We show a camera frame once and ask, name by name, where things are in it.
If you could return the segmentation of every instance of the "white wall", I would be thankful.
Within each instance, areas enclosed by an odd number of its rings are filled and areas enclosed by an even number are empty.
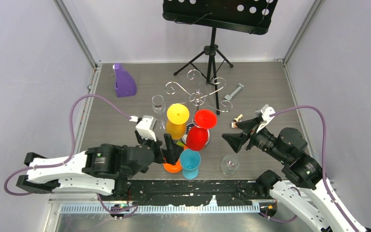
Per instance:
[[[326,117],[328,176],[348,209],[371,227],[371,1],[325,0],[288,68],[299,104]],[[320,119],[303,114],[320,152]]]
[[[27,152],[70,152],[70,106],[91,74],[53,1],[0,0],[0,232],[42,231],[48,195],[10,196],[3,182]]]
[[[185,62],[210,44],[211,28],[164,20],[162,0],[64,1],[90,52],[102,63]],[[231,61],[283,58],[312,3],[280,0],[267,34],[218,29],[216,44]]]

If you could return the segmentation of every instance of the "yellow plastic cup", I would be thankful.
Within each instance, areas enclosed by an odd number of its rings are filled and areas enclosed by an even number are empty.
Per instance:
[[[183,125],[190,117],[190,112],[183,104],[173,104],[167,109],[167,118],[173,124]]]
[[[166,124],[166,132],[169,133],[174,140],[181,139],[186,132],[186,125],[187,123],[176,125],[168,120]]]

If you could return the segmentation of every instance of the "blue cup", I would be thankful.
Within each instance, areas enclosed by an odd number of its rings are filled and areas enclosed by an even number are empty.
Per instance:
[[[183,176],[187,179],[194,179],[197,177],[200,163],[201,156],[198,151],[186,149],[180,155],[180,164],[183,168]]]

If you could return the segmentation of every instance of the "clear wine glass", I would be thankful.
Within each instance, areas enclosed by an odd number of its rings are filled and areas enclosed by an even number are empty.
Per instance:
[[[163,119],[163,114],[166,111],[166,102],[164,101],[163,96],[155,95],[152,99],[153,110],[159,116],[160,120],[160,129],[166,128],[166,121]]]
[[[240,159],[237,154],[226,155],[221,162],[221,172],[223,175],[232,175],[240,166]]]

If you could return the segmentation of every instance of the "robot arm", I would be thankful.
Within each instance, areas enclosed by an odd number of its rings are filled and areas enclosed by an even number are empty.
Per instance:
[[[285,192],[288,190],[278,181],[271,184],[261,184],[264,178],[259,178],[260,181],[257,179],[256,185],[260,189],[259,192],[266,195],[272,194],[272,197],[283,202],[298,217],[303,219],[308,225],[311,225],[310,227],[314,231],[321,231],[321,228],[325,228],[325,231],[331,230],[334,232],[354,231],[335,203],[338,203],[343,208],[346,215],[354,222],[354,225],[359,231],[371,231],[371,229],[363,227],[354,219],[341,200],[337,198],[330,185],[329,189],[325,188],[322,180],[322,167],[315,159],[306,154],[305,148],[307,142],[302,138],[301,133],[294,128],[284,128],[278,137],[275,137],[265,128],[273,119],[270,116],[274,113],[272,107],[265,105],[256,113],[257,117],[236,123],[236,126],[243,130],[241,133],[225,133],[222,134],[222,137],[235,153],[238,153],[242,146],[249,140],[248,146],[245,148],[246,150],[250,150],[253,146],[256,146],[278,160],[284,166],[282,172],[285,174],[285,177],[298,188],[302,188],[302,191],[308,195],[322,213],[324,220],[316,220],[319,217],[316,217],[315,208],[309,203],[299,200],[298,197],[292,196],[292,191],[289,191],[288,194],[292,198],[287,197],[283,193],[280,194],[281,190]],[[327,190],[335,194],[336,202],[331,201]]]
[[[16,186],[30,193],[94,192],[103,196],[124,196],[127,179],[138,172],[146,173],[152,163],[175,164],[183,148],[174,143],[169,134],[163,142],[153,132],[156,119],[152,116],[137,118],[137,146],[102,144],[72,156],[58,167],[30,169],[18,178]],[[24,164],[28,167],[62,163],[67,157],[47,159],[36,153],[27,153]]]

